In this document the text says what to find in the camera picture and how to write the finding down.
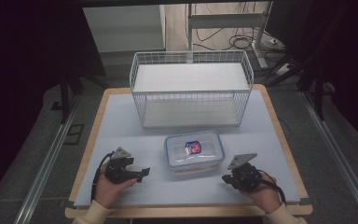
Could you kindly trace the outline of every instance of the metal rail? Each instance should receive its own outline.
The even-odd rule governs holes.
[[[43,160],[42,165],[39,168],[36,178],[34,179],[34,182],[30,187],[27,196],[24,199],[24,202],[21,206],[19,213],[17,214],[14,223],[23,224],[23,223],[30,222],[31,217],[34,214],[34,210],[36,208],[37,202],[39,201],[42,191],[46,186],[46,183],[48,182],[48,177],[51,173],[52,167],[60,152],[63,140],[65,139],[65,136],[74,118],[74,114],[79,99],[80,99],[79,96],[74,95],[74,99],[72,100],[71,103],[71,109],[70,109],[71,112],[68,116],[68,119],[64,124],[60,126],[60,129],[58,130],[58,133],[50,149],[48,150],[46,158]]]
[[[358,202],[358,178],[356,174],[349,165],[347,159],[345,158],[345,155],[341,152],[336,140],[330,133],[330,130],[328,129],[325,122],[320,120],[318,115],[313,110],[313,103],[310,99],[310,96],[304,92],[301,92],[300,95],[303,98],[307,109],[310,112],[310,116],[312,117],[313,121],[316,124],[316,127],[318,128],[318,131],[324,139],[327,148],[333,156],[333,159],[336,162],[339,171],[347,182],[347,185],[350,188],[356,202]]]

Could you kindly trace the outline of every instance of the metal frame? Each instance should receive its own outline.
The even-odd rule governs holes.
[[[212,28],[238,28],[238,27],[259,27],[255,42],[252,48],[255,52],[257,61],[262,69],[268,68],[260,50],[260,41],[263,31],[266,28],[269,18],[269,11],[272,2],[268,2],[263,13],[252,14],[219,14],[219,15],[192,15],[191,4],[188,4],[187,30],[188,30],[188,50],[193,50],[193,29],[212,29]]]
[[[78,95],[74,96],[74,99],[72,100],[71,104],[69,117],[66,122],[60,126],[60,129],[58,130],[54,142],[51,144],[46,158],[43,160],[43,163],[36,174],[36,178],[34,179],[34,182],[30,187],[27,196],[24,199],[24,202],[21,206],[19,213],[17,214],[14,223],[29,223],[31,221],[31,217],[34,214],[36,205],[39,202],[40,196],[42,195],[42,191],[45,188],[46,183],[48,182],[48,177],[51,173],[57,156],[60,153],[60,149],[62,148],[63,140],[65,139],[69,127],[71,126],[79,99],[80,98]]]
[[[336,162],[338,170],[341,172],[349,189],[351,190],[351,193],[353,194],[353,197],[358,203],[358,178],[356,173],[352,170],[351,165],[348,163],[345,155],[339,148],[336,139],[331,134],[326,123],[322,119],[320,119],[318,114],[313,110],[313,103],[312,99],[310,99],[310,96],[305,92],[301,92],[300,96],[303,98],[304,104],[306,105],[308,112],[310,113],[310,116],[316,125],[316,128],[321,134],[322,139],[326,143],[328,150],[330,151],[334,161]]]

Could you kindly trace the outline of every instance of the white sleeve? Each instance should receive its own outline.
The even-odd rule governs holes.
[[[294,217],[289,213],[284,203],[275,212],[266,214],[266,217],[272,224],[307,224],[302,217]]]
[[[109,213],[109,209],[92,201],[87,213],[83,216],[76,217],[72,224],[103,224]]]

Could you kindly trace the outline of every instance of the black curtain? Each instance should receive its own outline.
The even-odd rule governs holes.
[[[31,131],[45,91],[63,72],[78,77],[78,71],[104,76],[81,7],[0,1],[0,179]]]
[[[336,89],[333,102],[358,131],[358,1],[349,2],[326,46],[324,61],[325,81]]]

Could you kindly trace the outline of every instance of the container lid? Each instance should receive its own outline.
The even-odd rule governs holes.
[[[222,161],[225,158],[219,134],[215,131],[168,136],[164,147],[171,167]]]

